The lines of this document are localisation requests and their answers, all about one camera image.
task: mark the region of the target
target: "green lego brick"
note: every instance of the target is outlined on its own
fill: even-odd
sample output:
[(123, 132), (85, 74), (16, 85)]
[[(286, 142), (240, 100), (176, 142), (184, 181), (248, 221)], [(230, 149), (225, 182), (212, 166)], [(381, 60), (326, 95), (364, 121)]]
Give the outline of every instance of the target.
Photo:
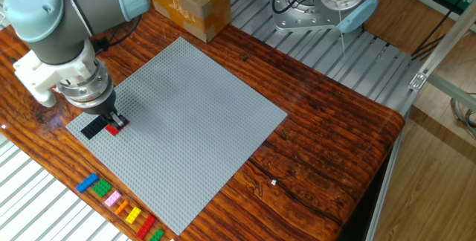
[(109, 190), (111, 190), (112, 186), (105, 180), (101, 179), (96, 185), (92, 188), (92, 190), (99, 196), (104, 197)]
[(157, 229), (157, 231), (155, 231), (154, 235), (152, 235), (152, 237), (150, 237), (149, 241), (159, 241), (160, 238), (163, 235), (164, 235), (164, 232), (161, 229)]

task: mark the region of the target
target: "robotic arm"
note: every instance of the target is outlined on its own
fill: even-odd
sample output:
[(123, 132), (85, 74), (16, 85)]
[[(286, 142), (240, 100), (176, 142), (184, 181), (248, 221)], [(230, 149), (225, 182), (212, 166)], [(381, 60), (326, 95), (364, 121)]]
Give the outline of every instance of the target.
[(114, 128), (126, 120), (115, 108), (112, 78), (95, 57), (90, 37), (149, 9), (149, 0), (5, 0), (16, 34), (30, 47), (13, 67), (43, 106), (56, 99), (51, 87), (84, 112), (101, 115)]

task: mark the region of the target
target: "red lego brick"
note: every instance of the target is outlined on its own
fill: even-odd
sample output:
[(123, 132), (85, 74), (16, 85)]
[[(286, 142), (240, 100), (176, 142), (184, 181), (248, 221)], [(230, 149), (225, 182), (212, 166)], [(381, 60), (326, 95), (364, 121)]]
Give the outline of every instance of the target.
[(107, 125), (107, 126), (106, 126), (106, 130), (109, 131), (109, 133), (111, 133), (111, 135), (113, 135), (113, 136), (116, 136), (116, 135), (119, 133), (119, 131), (120, 131), (120, 130), (115, 129), (115, 128), (114, 128), (113, 126), (111, 126), (111, 125)]
[(146, 221), (143, 223), (135, 237), (137, 237), (140, 240), (143, 240), (146, 234), (149, 232), (150, 228), (155, 222), (155, 218), (153, 216), (148, 216)]

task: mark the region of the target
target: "gray lego baseplate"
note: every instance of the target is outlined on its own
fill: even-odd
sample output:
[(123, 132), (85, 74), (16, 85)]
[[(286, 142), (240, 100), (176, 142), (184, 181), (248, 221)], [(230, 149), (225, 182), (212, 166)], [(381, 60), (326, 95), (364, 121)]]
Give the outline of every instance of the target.
[(67, 128), (180, 234), (286, 117), (180, 38), (117, 88), (130, 123), (88, 140), (81, 114)]

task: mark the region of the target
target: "wooden table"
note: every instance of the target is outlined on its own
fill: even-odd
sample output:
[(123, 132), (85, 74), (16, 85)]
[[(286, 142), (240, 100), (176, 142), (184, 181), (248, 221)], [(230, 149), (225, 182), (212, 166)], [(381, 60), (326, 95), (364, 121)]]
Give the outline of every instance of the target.
[[(404, 119), (232, 26), (205, 44), (154, 10), (100, 58), (117, 85), (180, 36), (288, 116), (180, 237), (160, 220), (153, 230), (164, 230), (166, 241), (335, 240)], [(109, 181), (131, 203), (120, 216), (114, 214), (120, 202), (113, 208), (103, 204), (113, 190), (102, 199), (91, 189), (80, 197), (134, 238), (152, 212), (65, 128), (81, 111), (59, 95), (56, 106), (46, 109), (16, 79), (12, 58), (28, 46), (12, 28), (0, 32), (0, 49), (1, 134), (74, 192), (91, 173)], [(143, 213), (130, 225), (125, 218), (136, 205)]]

